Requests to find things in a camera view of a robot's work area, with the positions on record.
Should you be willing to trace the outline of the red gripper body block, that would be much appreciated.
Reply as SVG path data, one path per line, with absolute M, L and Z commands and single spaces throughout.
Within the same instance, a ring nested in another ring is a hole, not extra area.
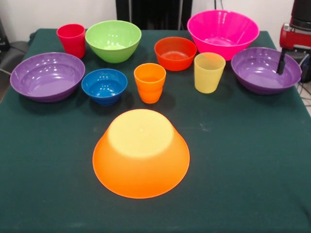
M 311 32 L 291 27 L 284 23 L 281 32 L 279 44 L 287 50 L 311 50 Z

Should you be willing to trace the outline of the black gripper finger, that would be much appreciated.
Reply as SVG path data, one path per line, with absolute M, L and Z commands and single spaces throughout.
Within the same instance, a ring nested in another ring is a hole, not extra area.
M 282 49 L 281 54 L 280 54 L 279 63 L 278 63 L 278 67 L 276 70 L 276 73 L 279 75 L 282 75 L 284 72 L 286 52 L 287 52 L 287 49 Z

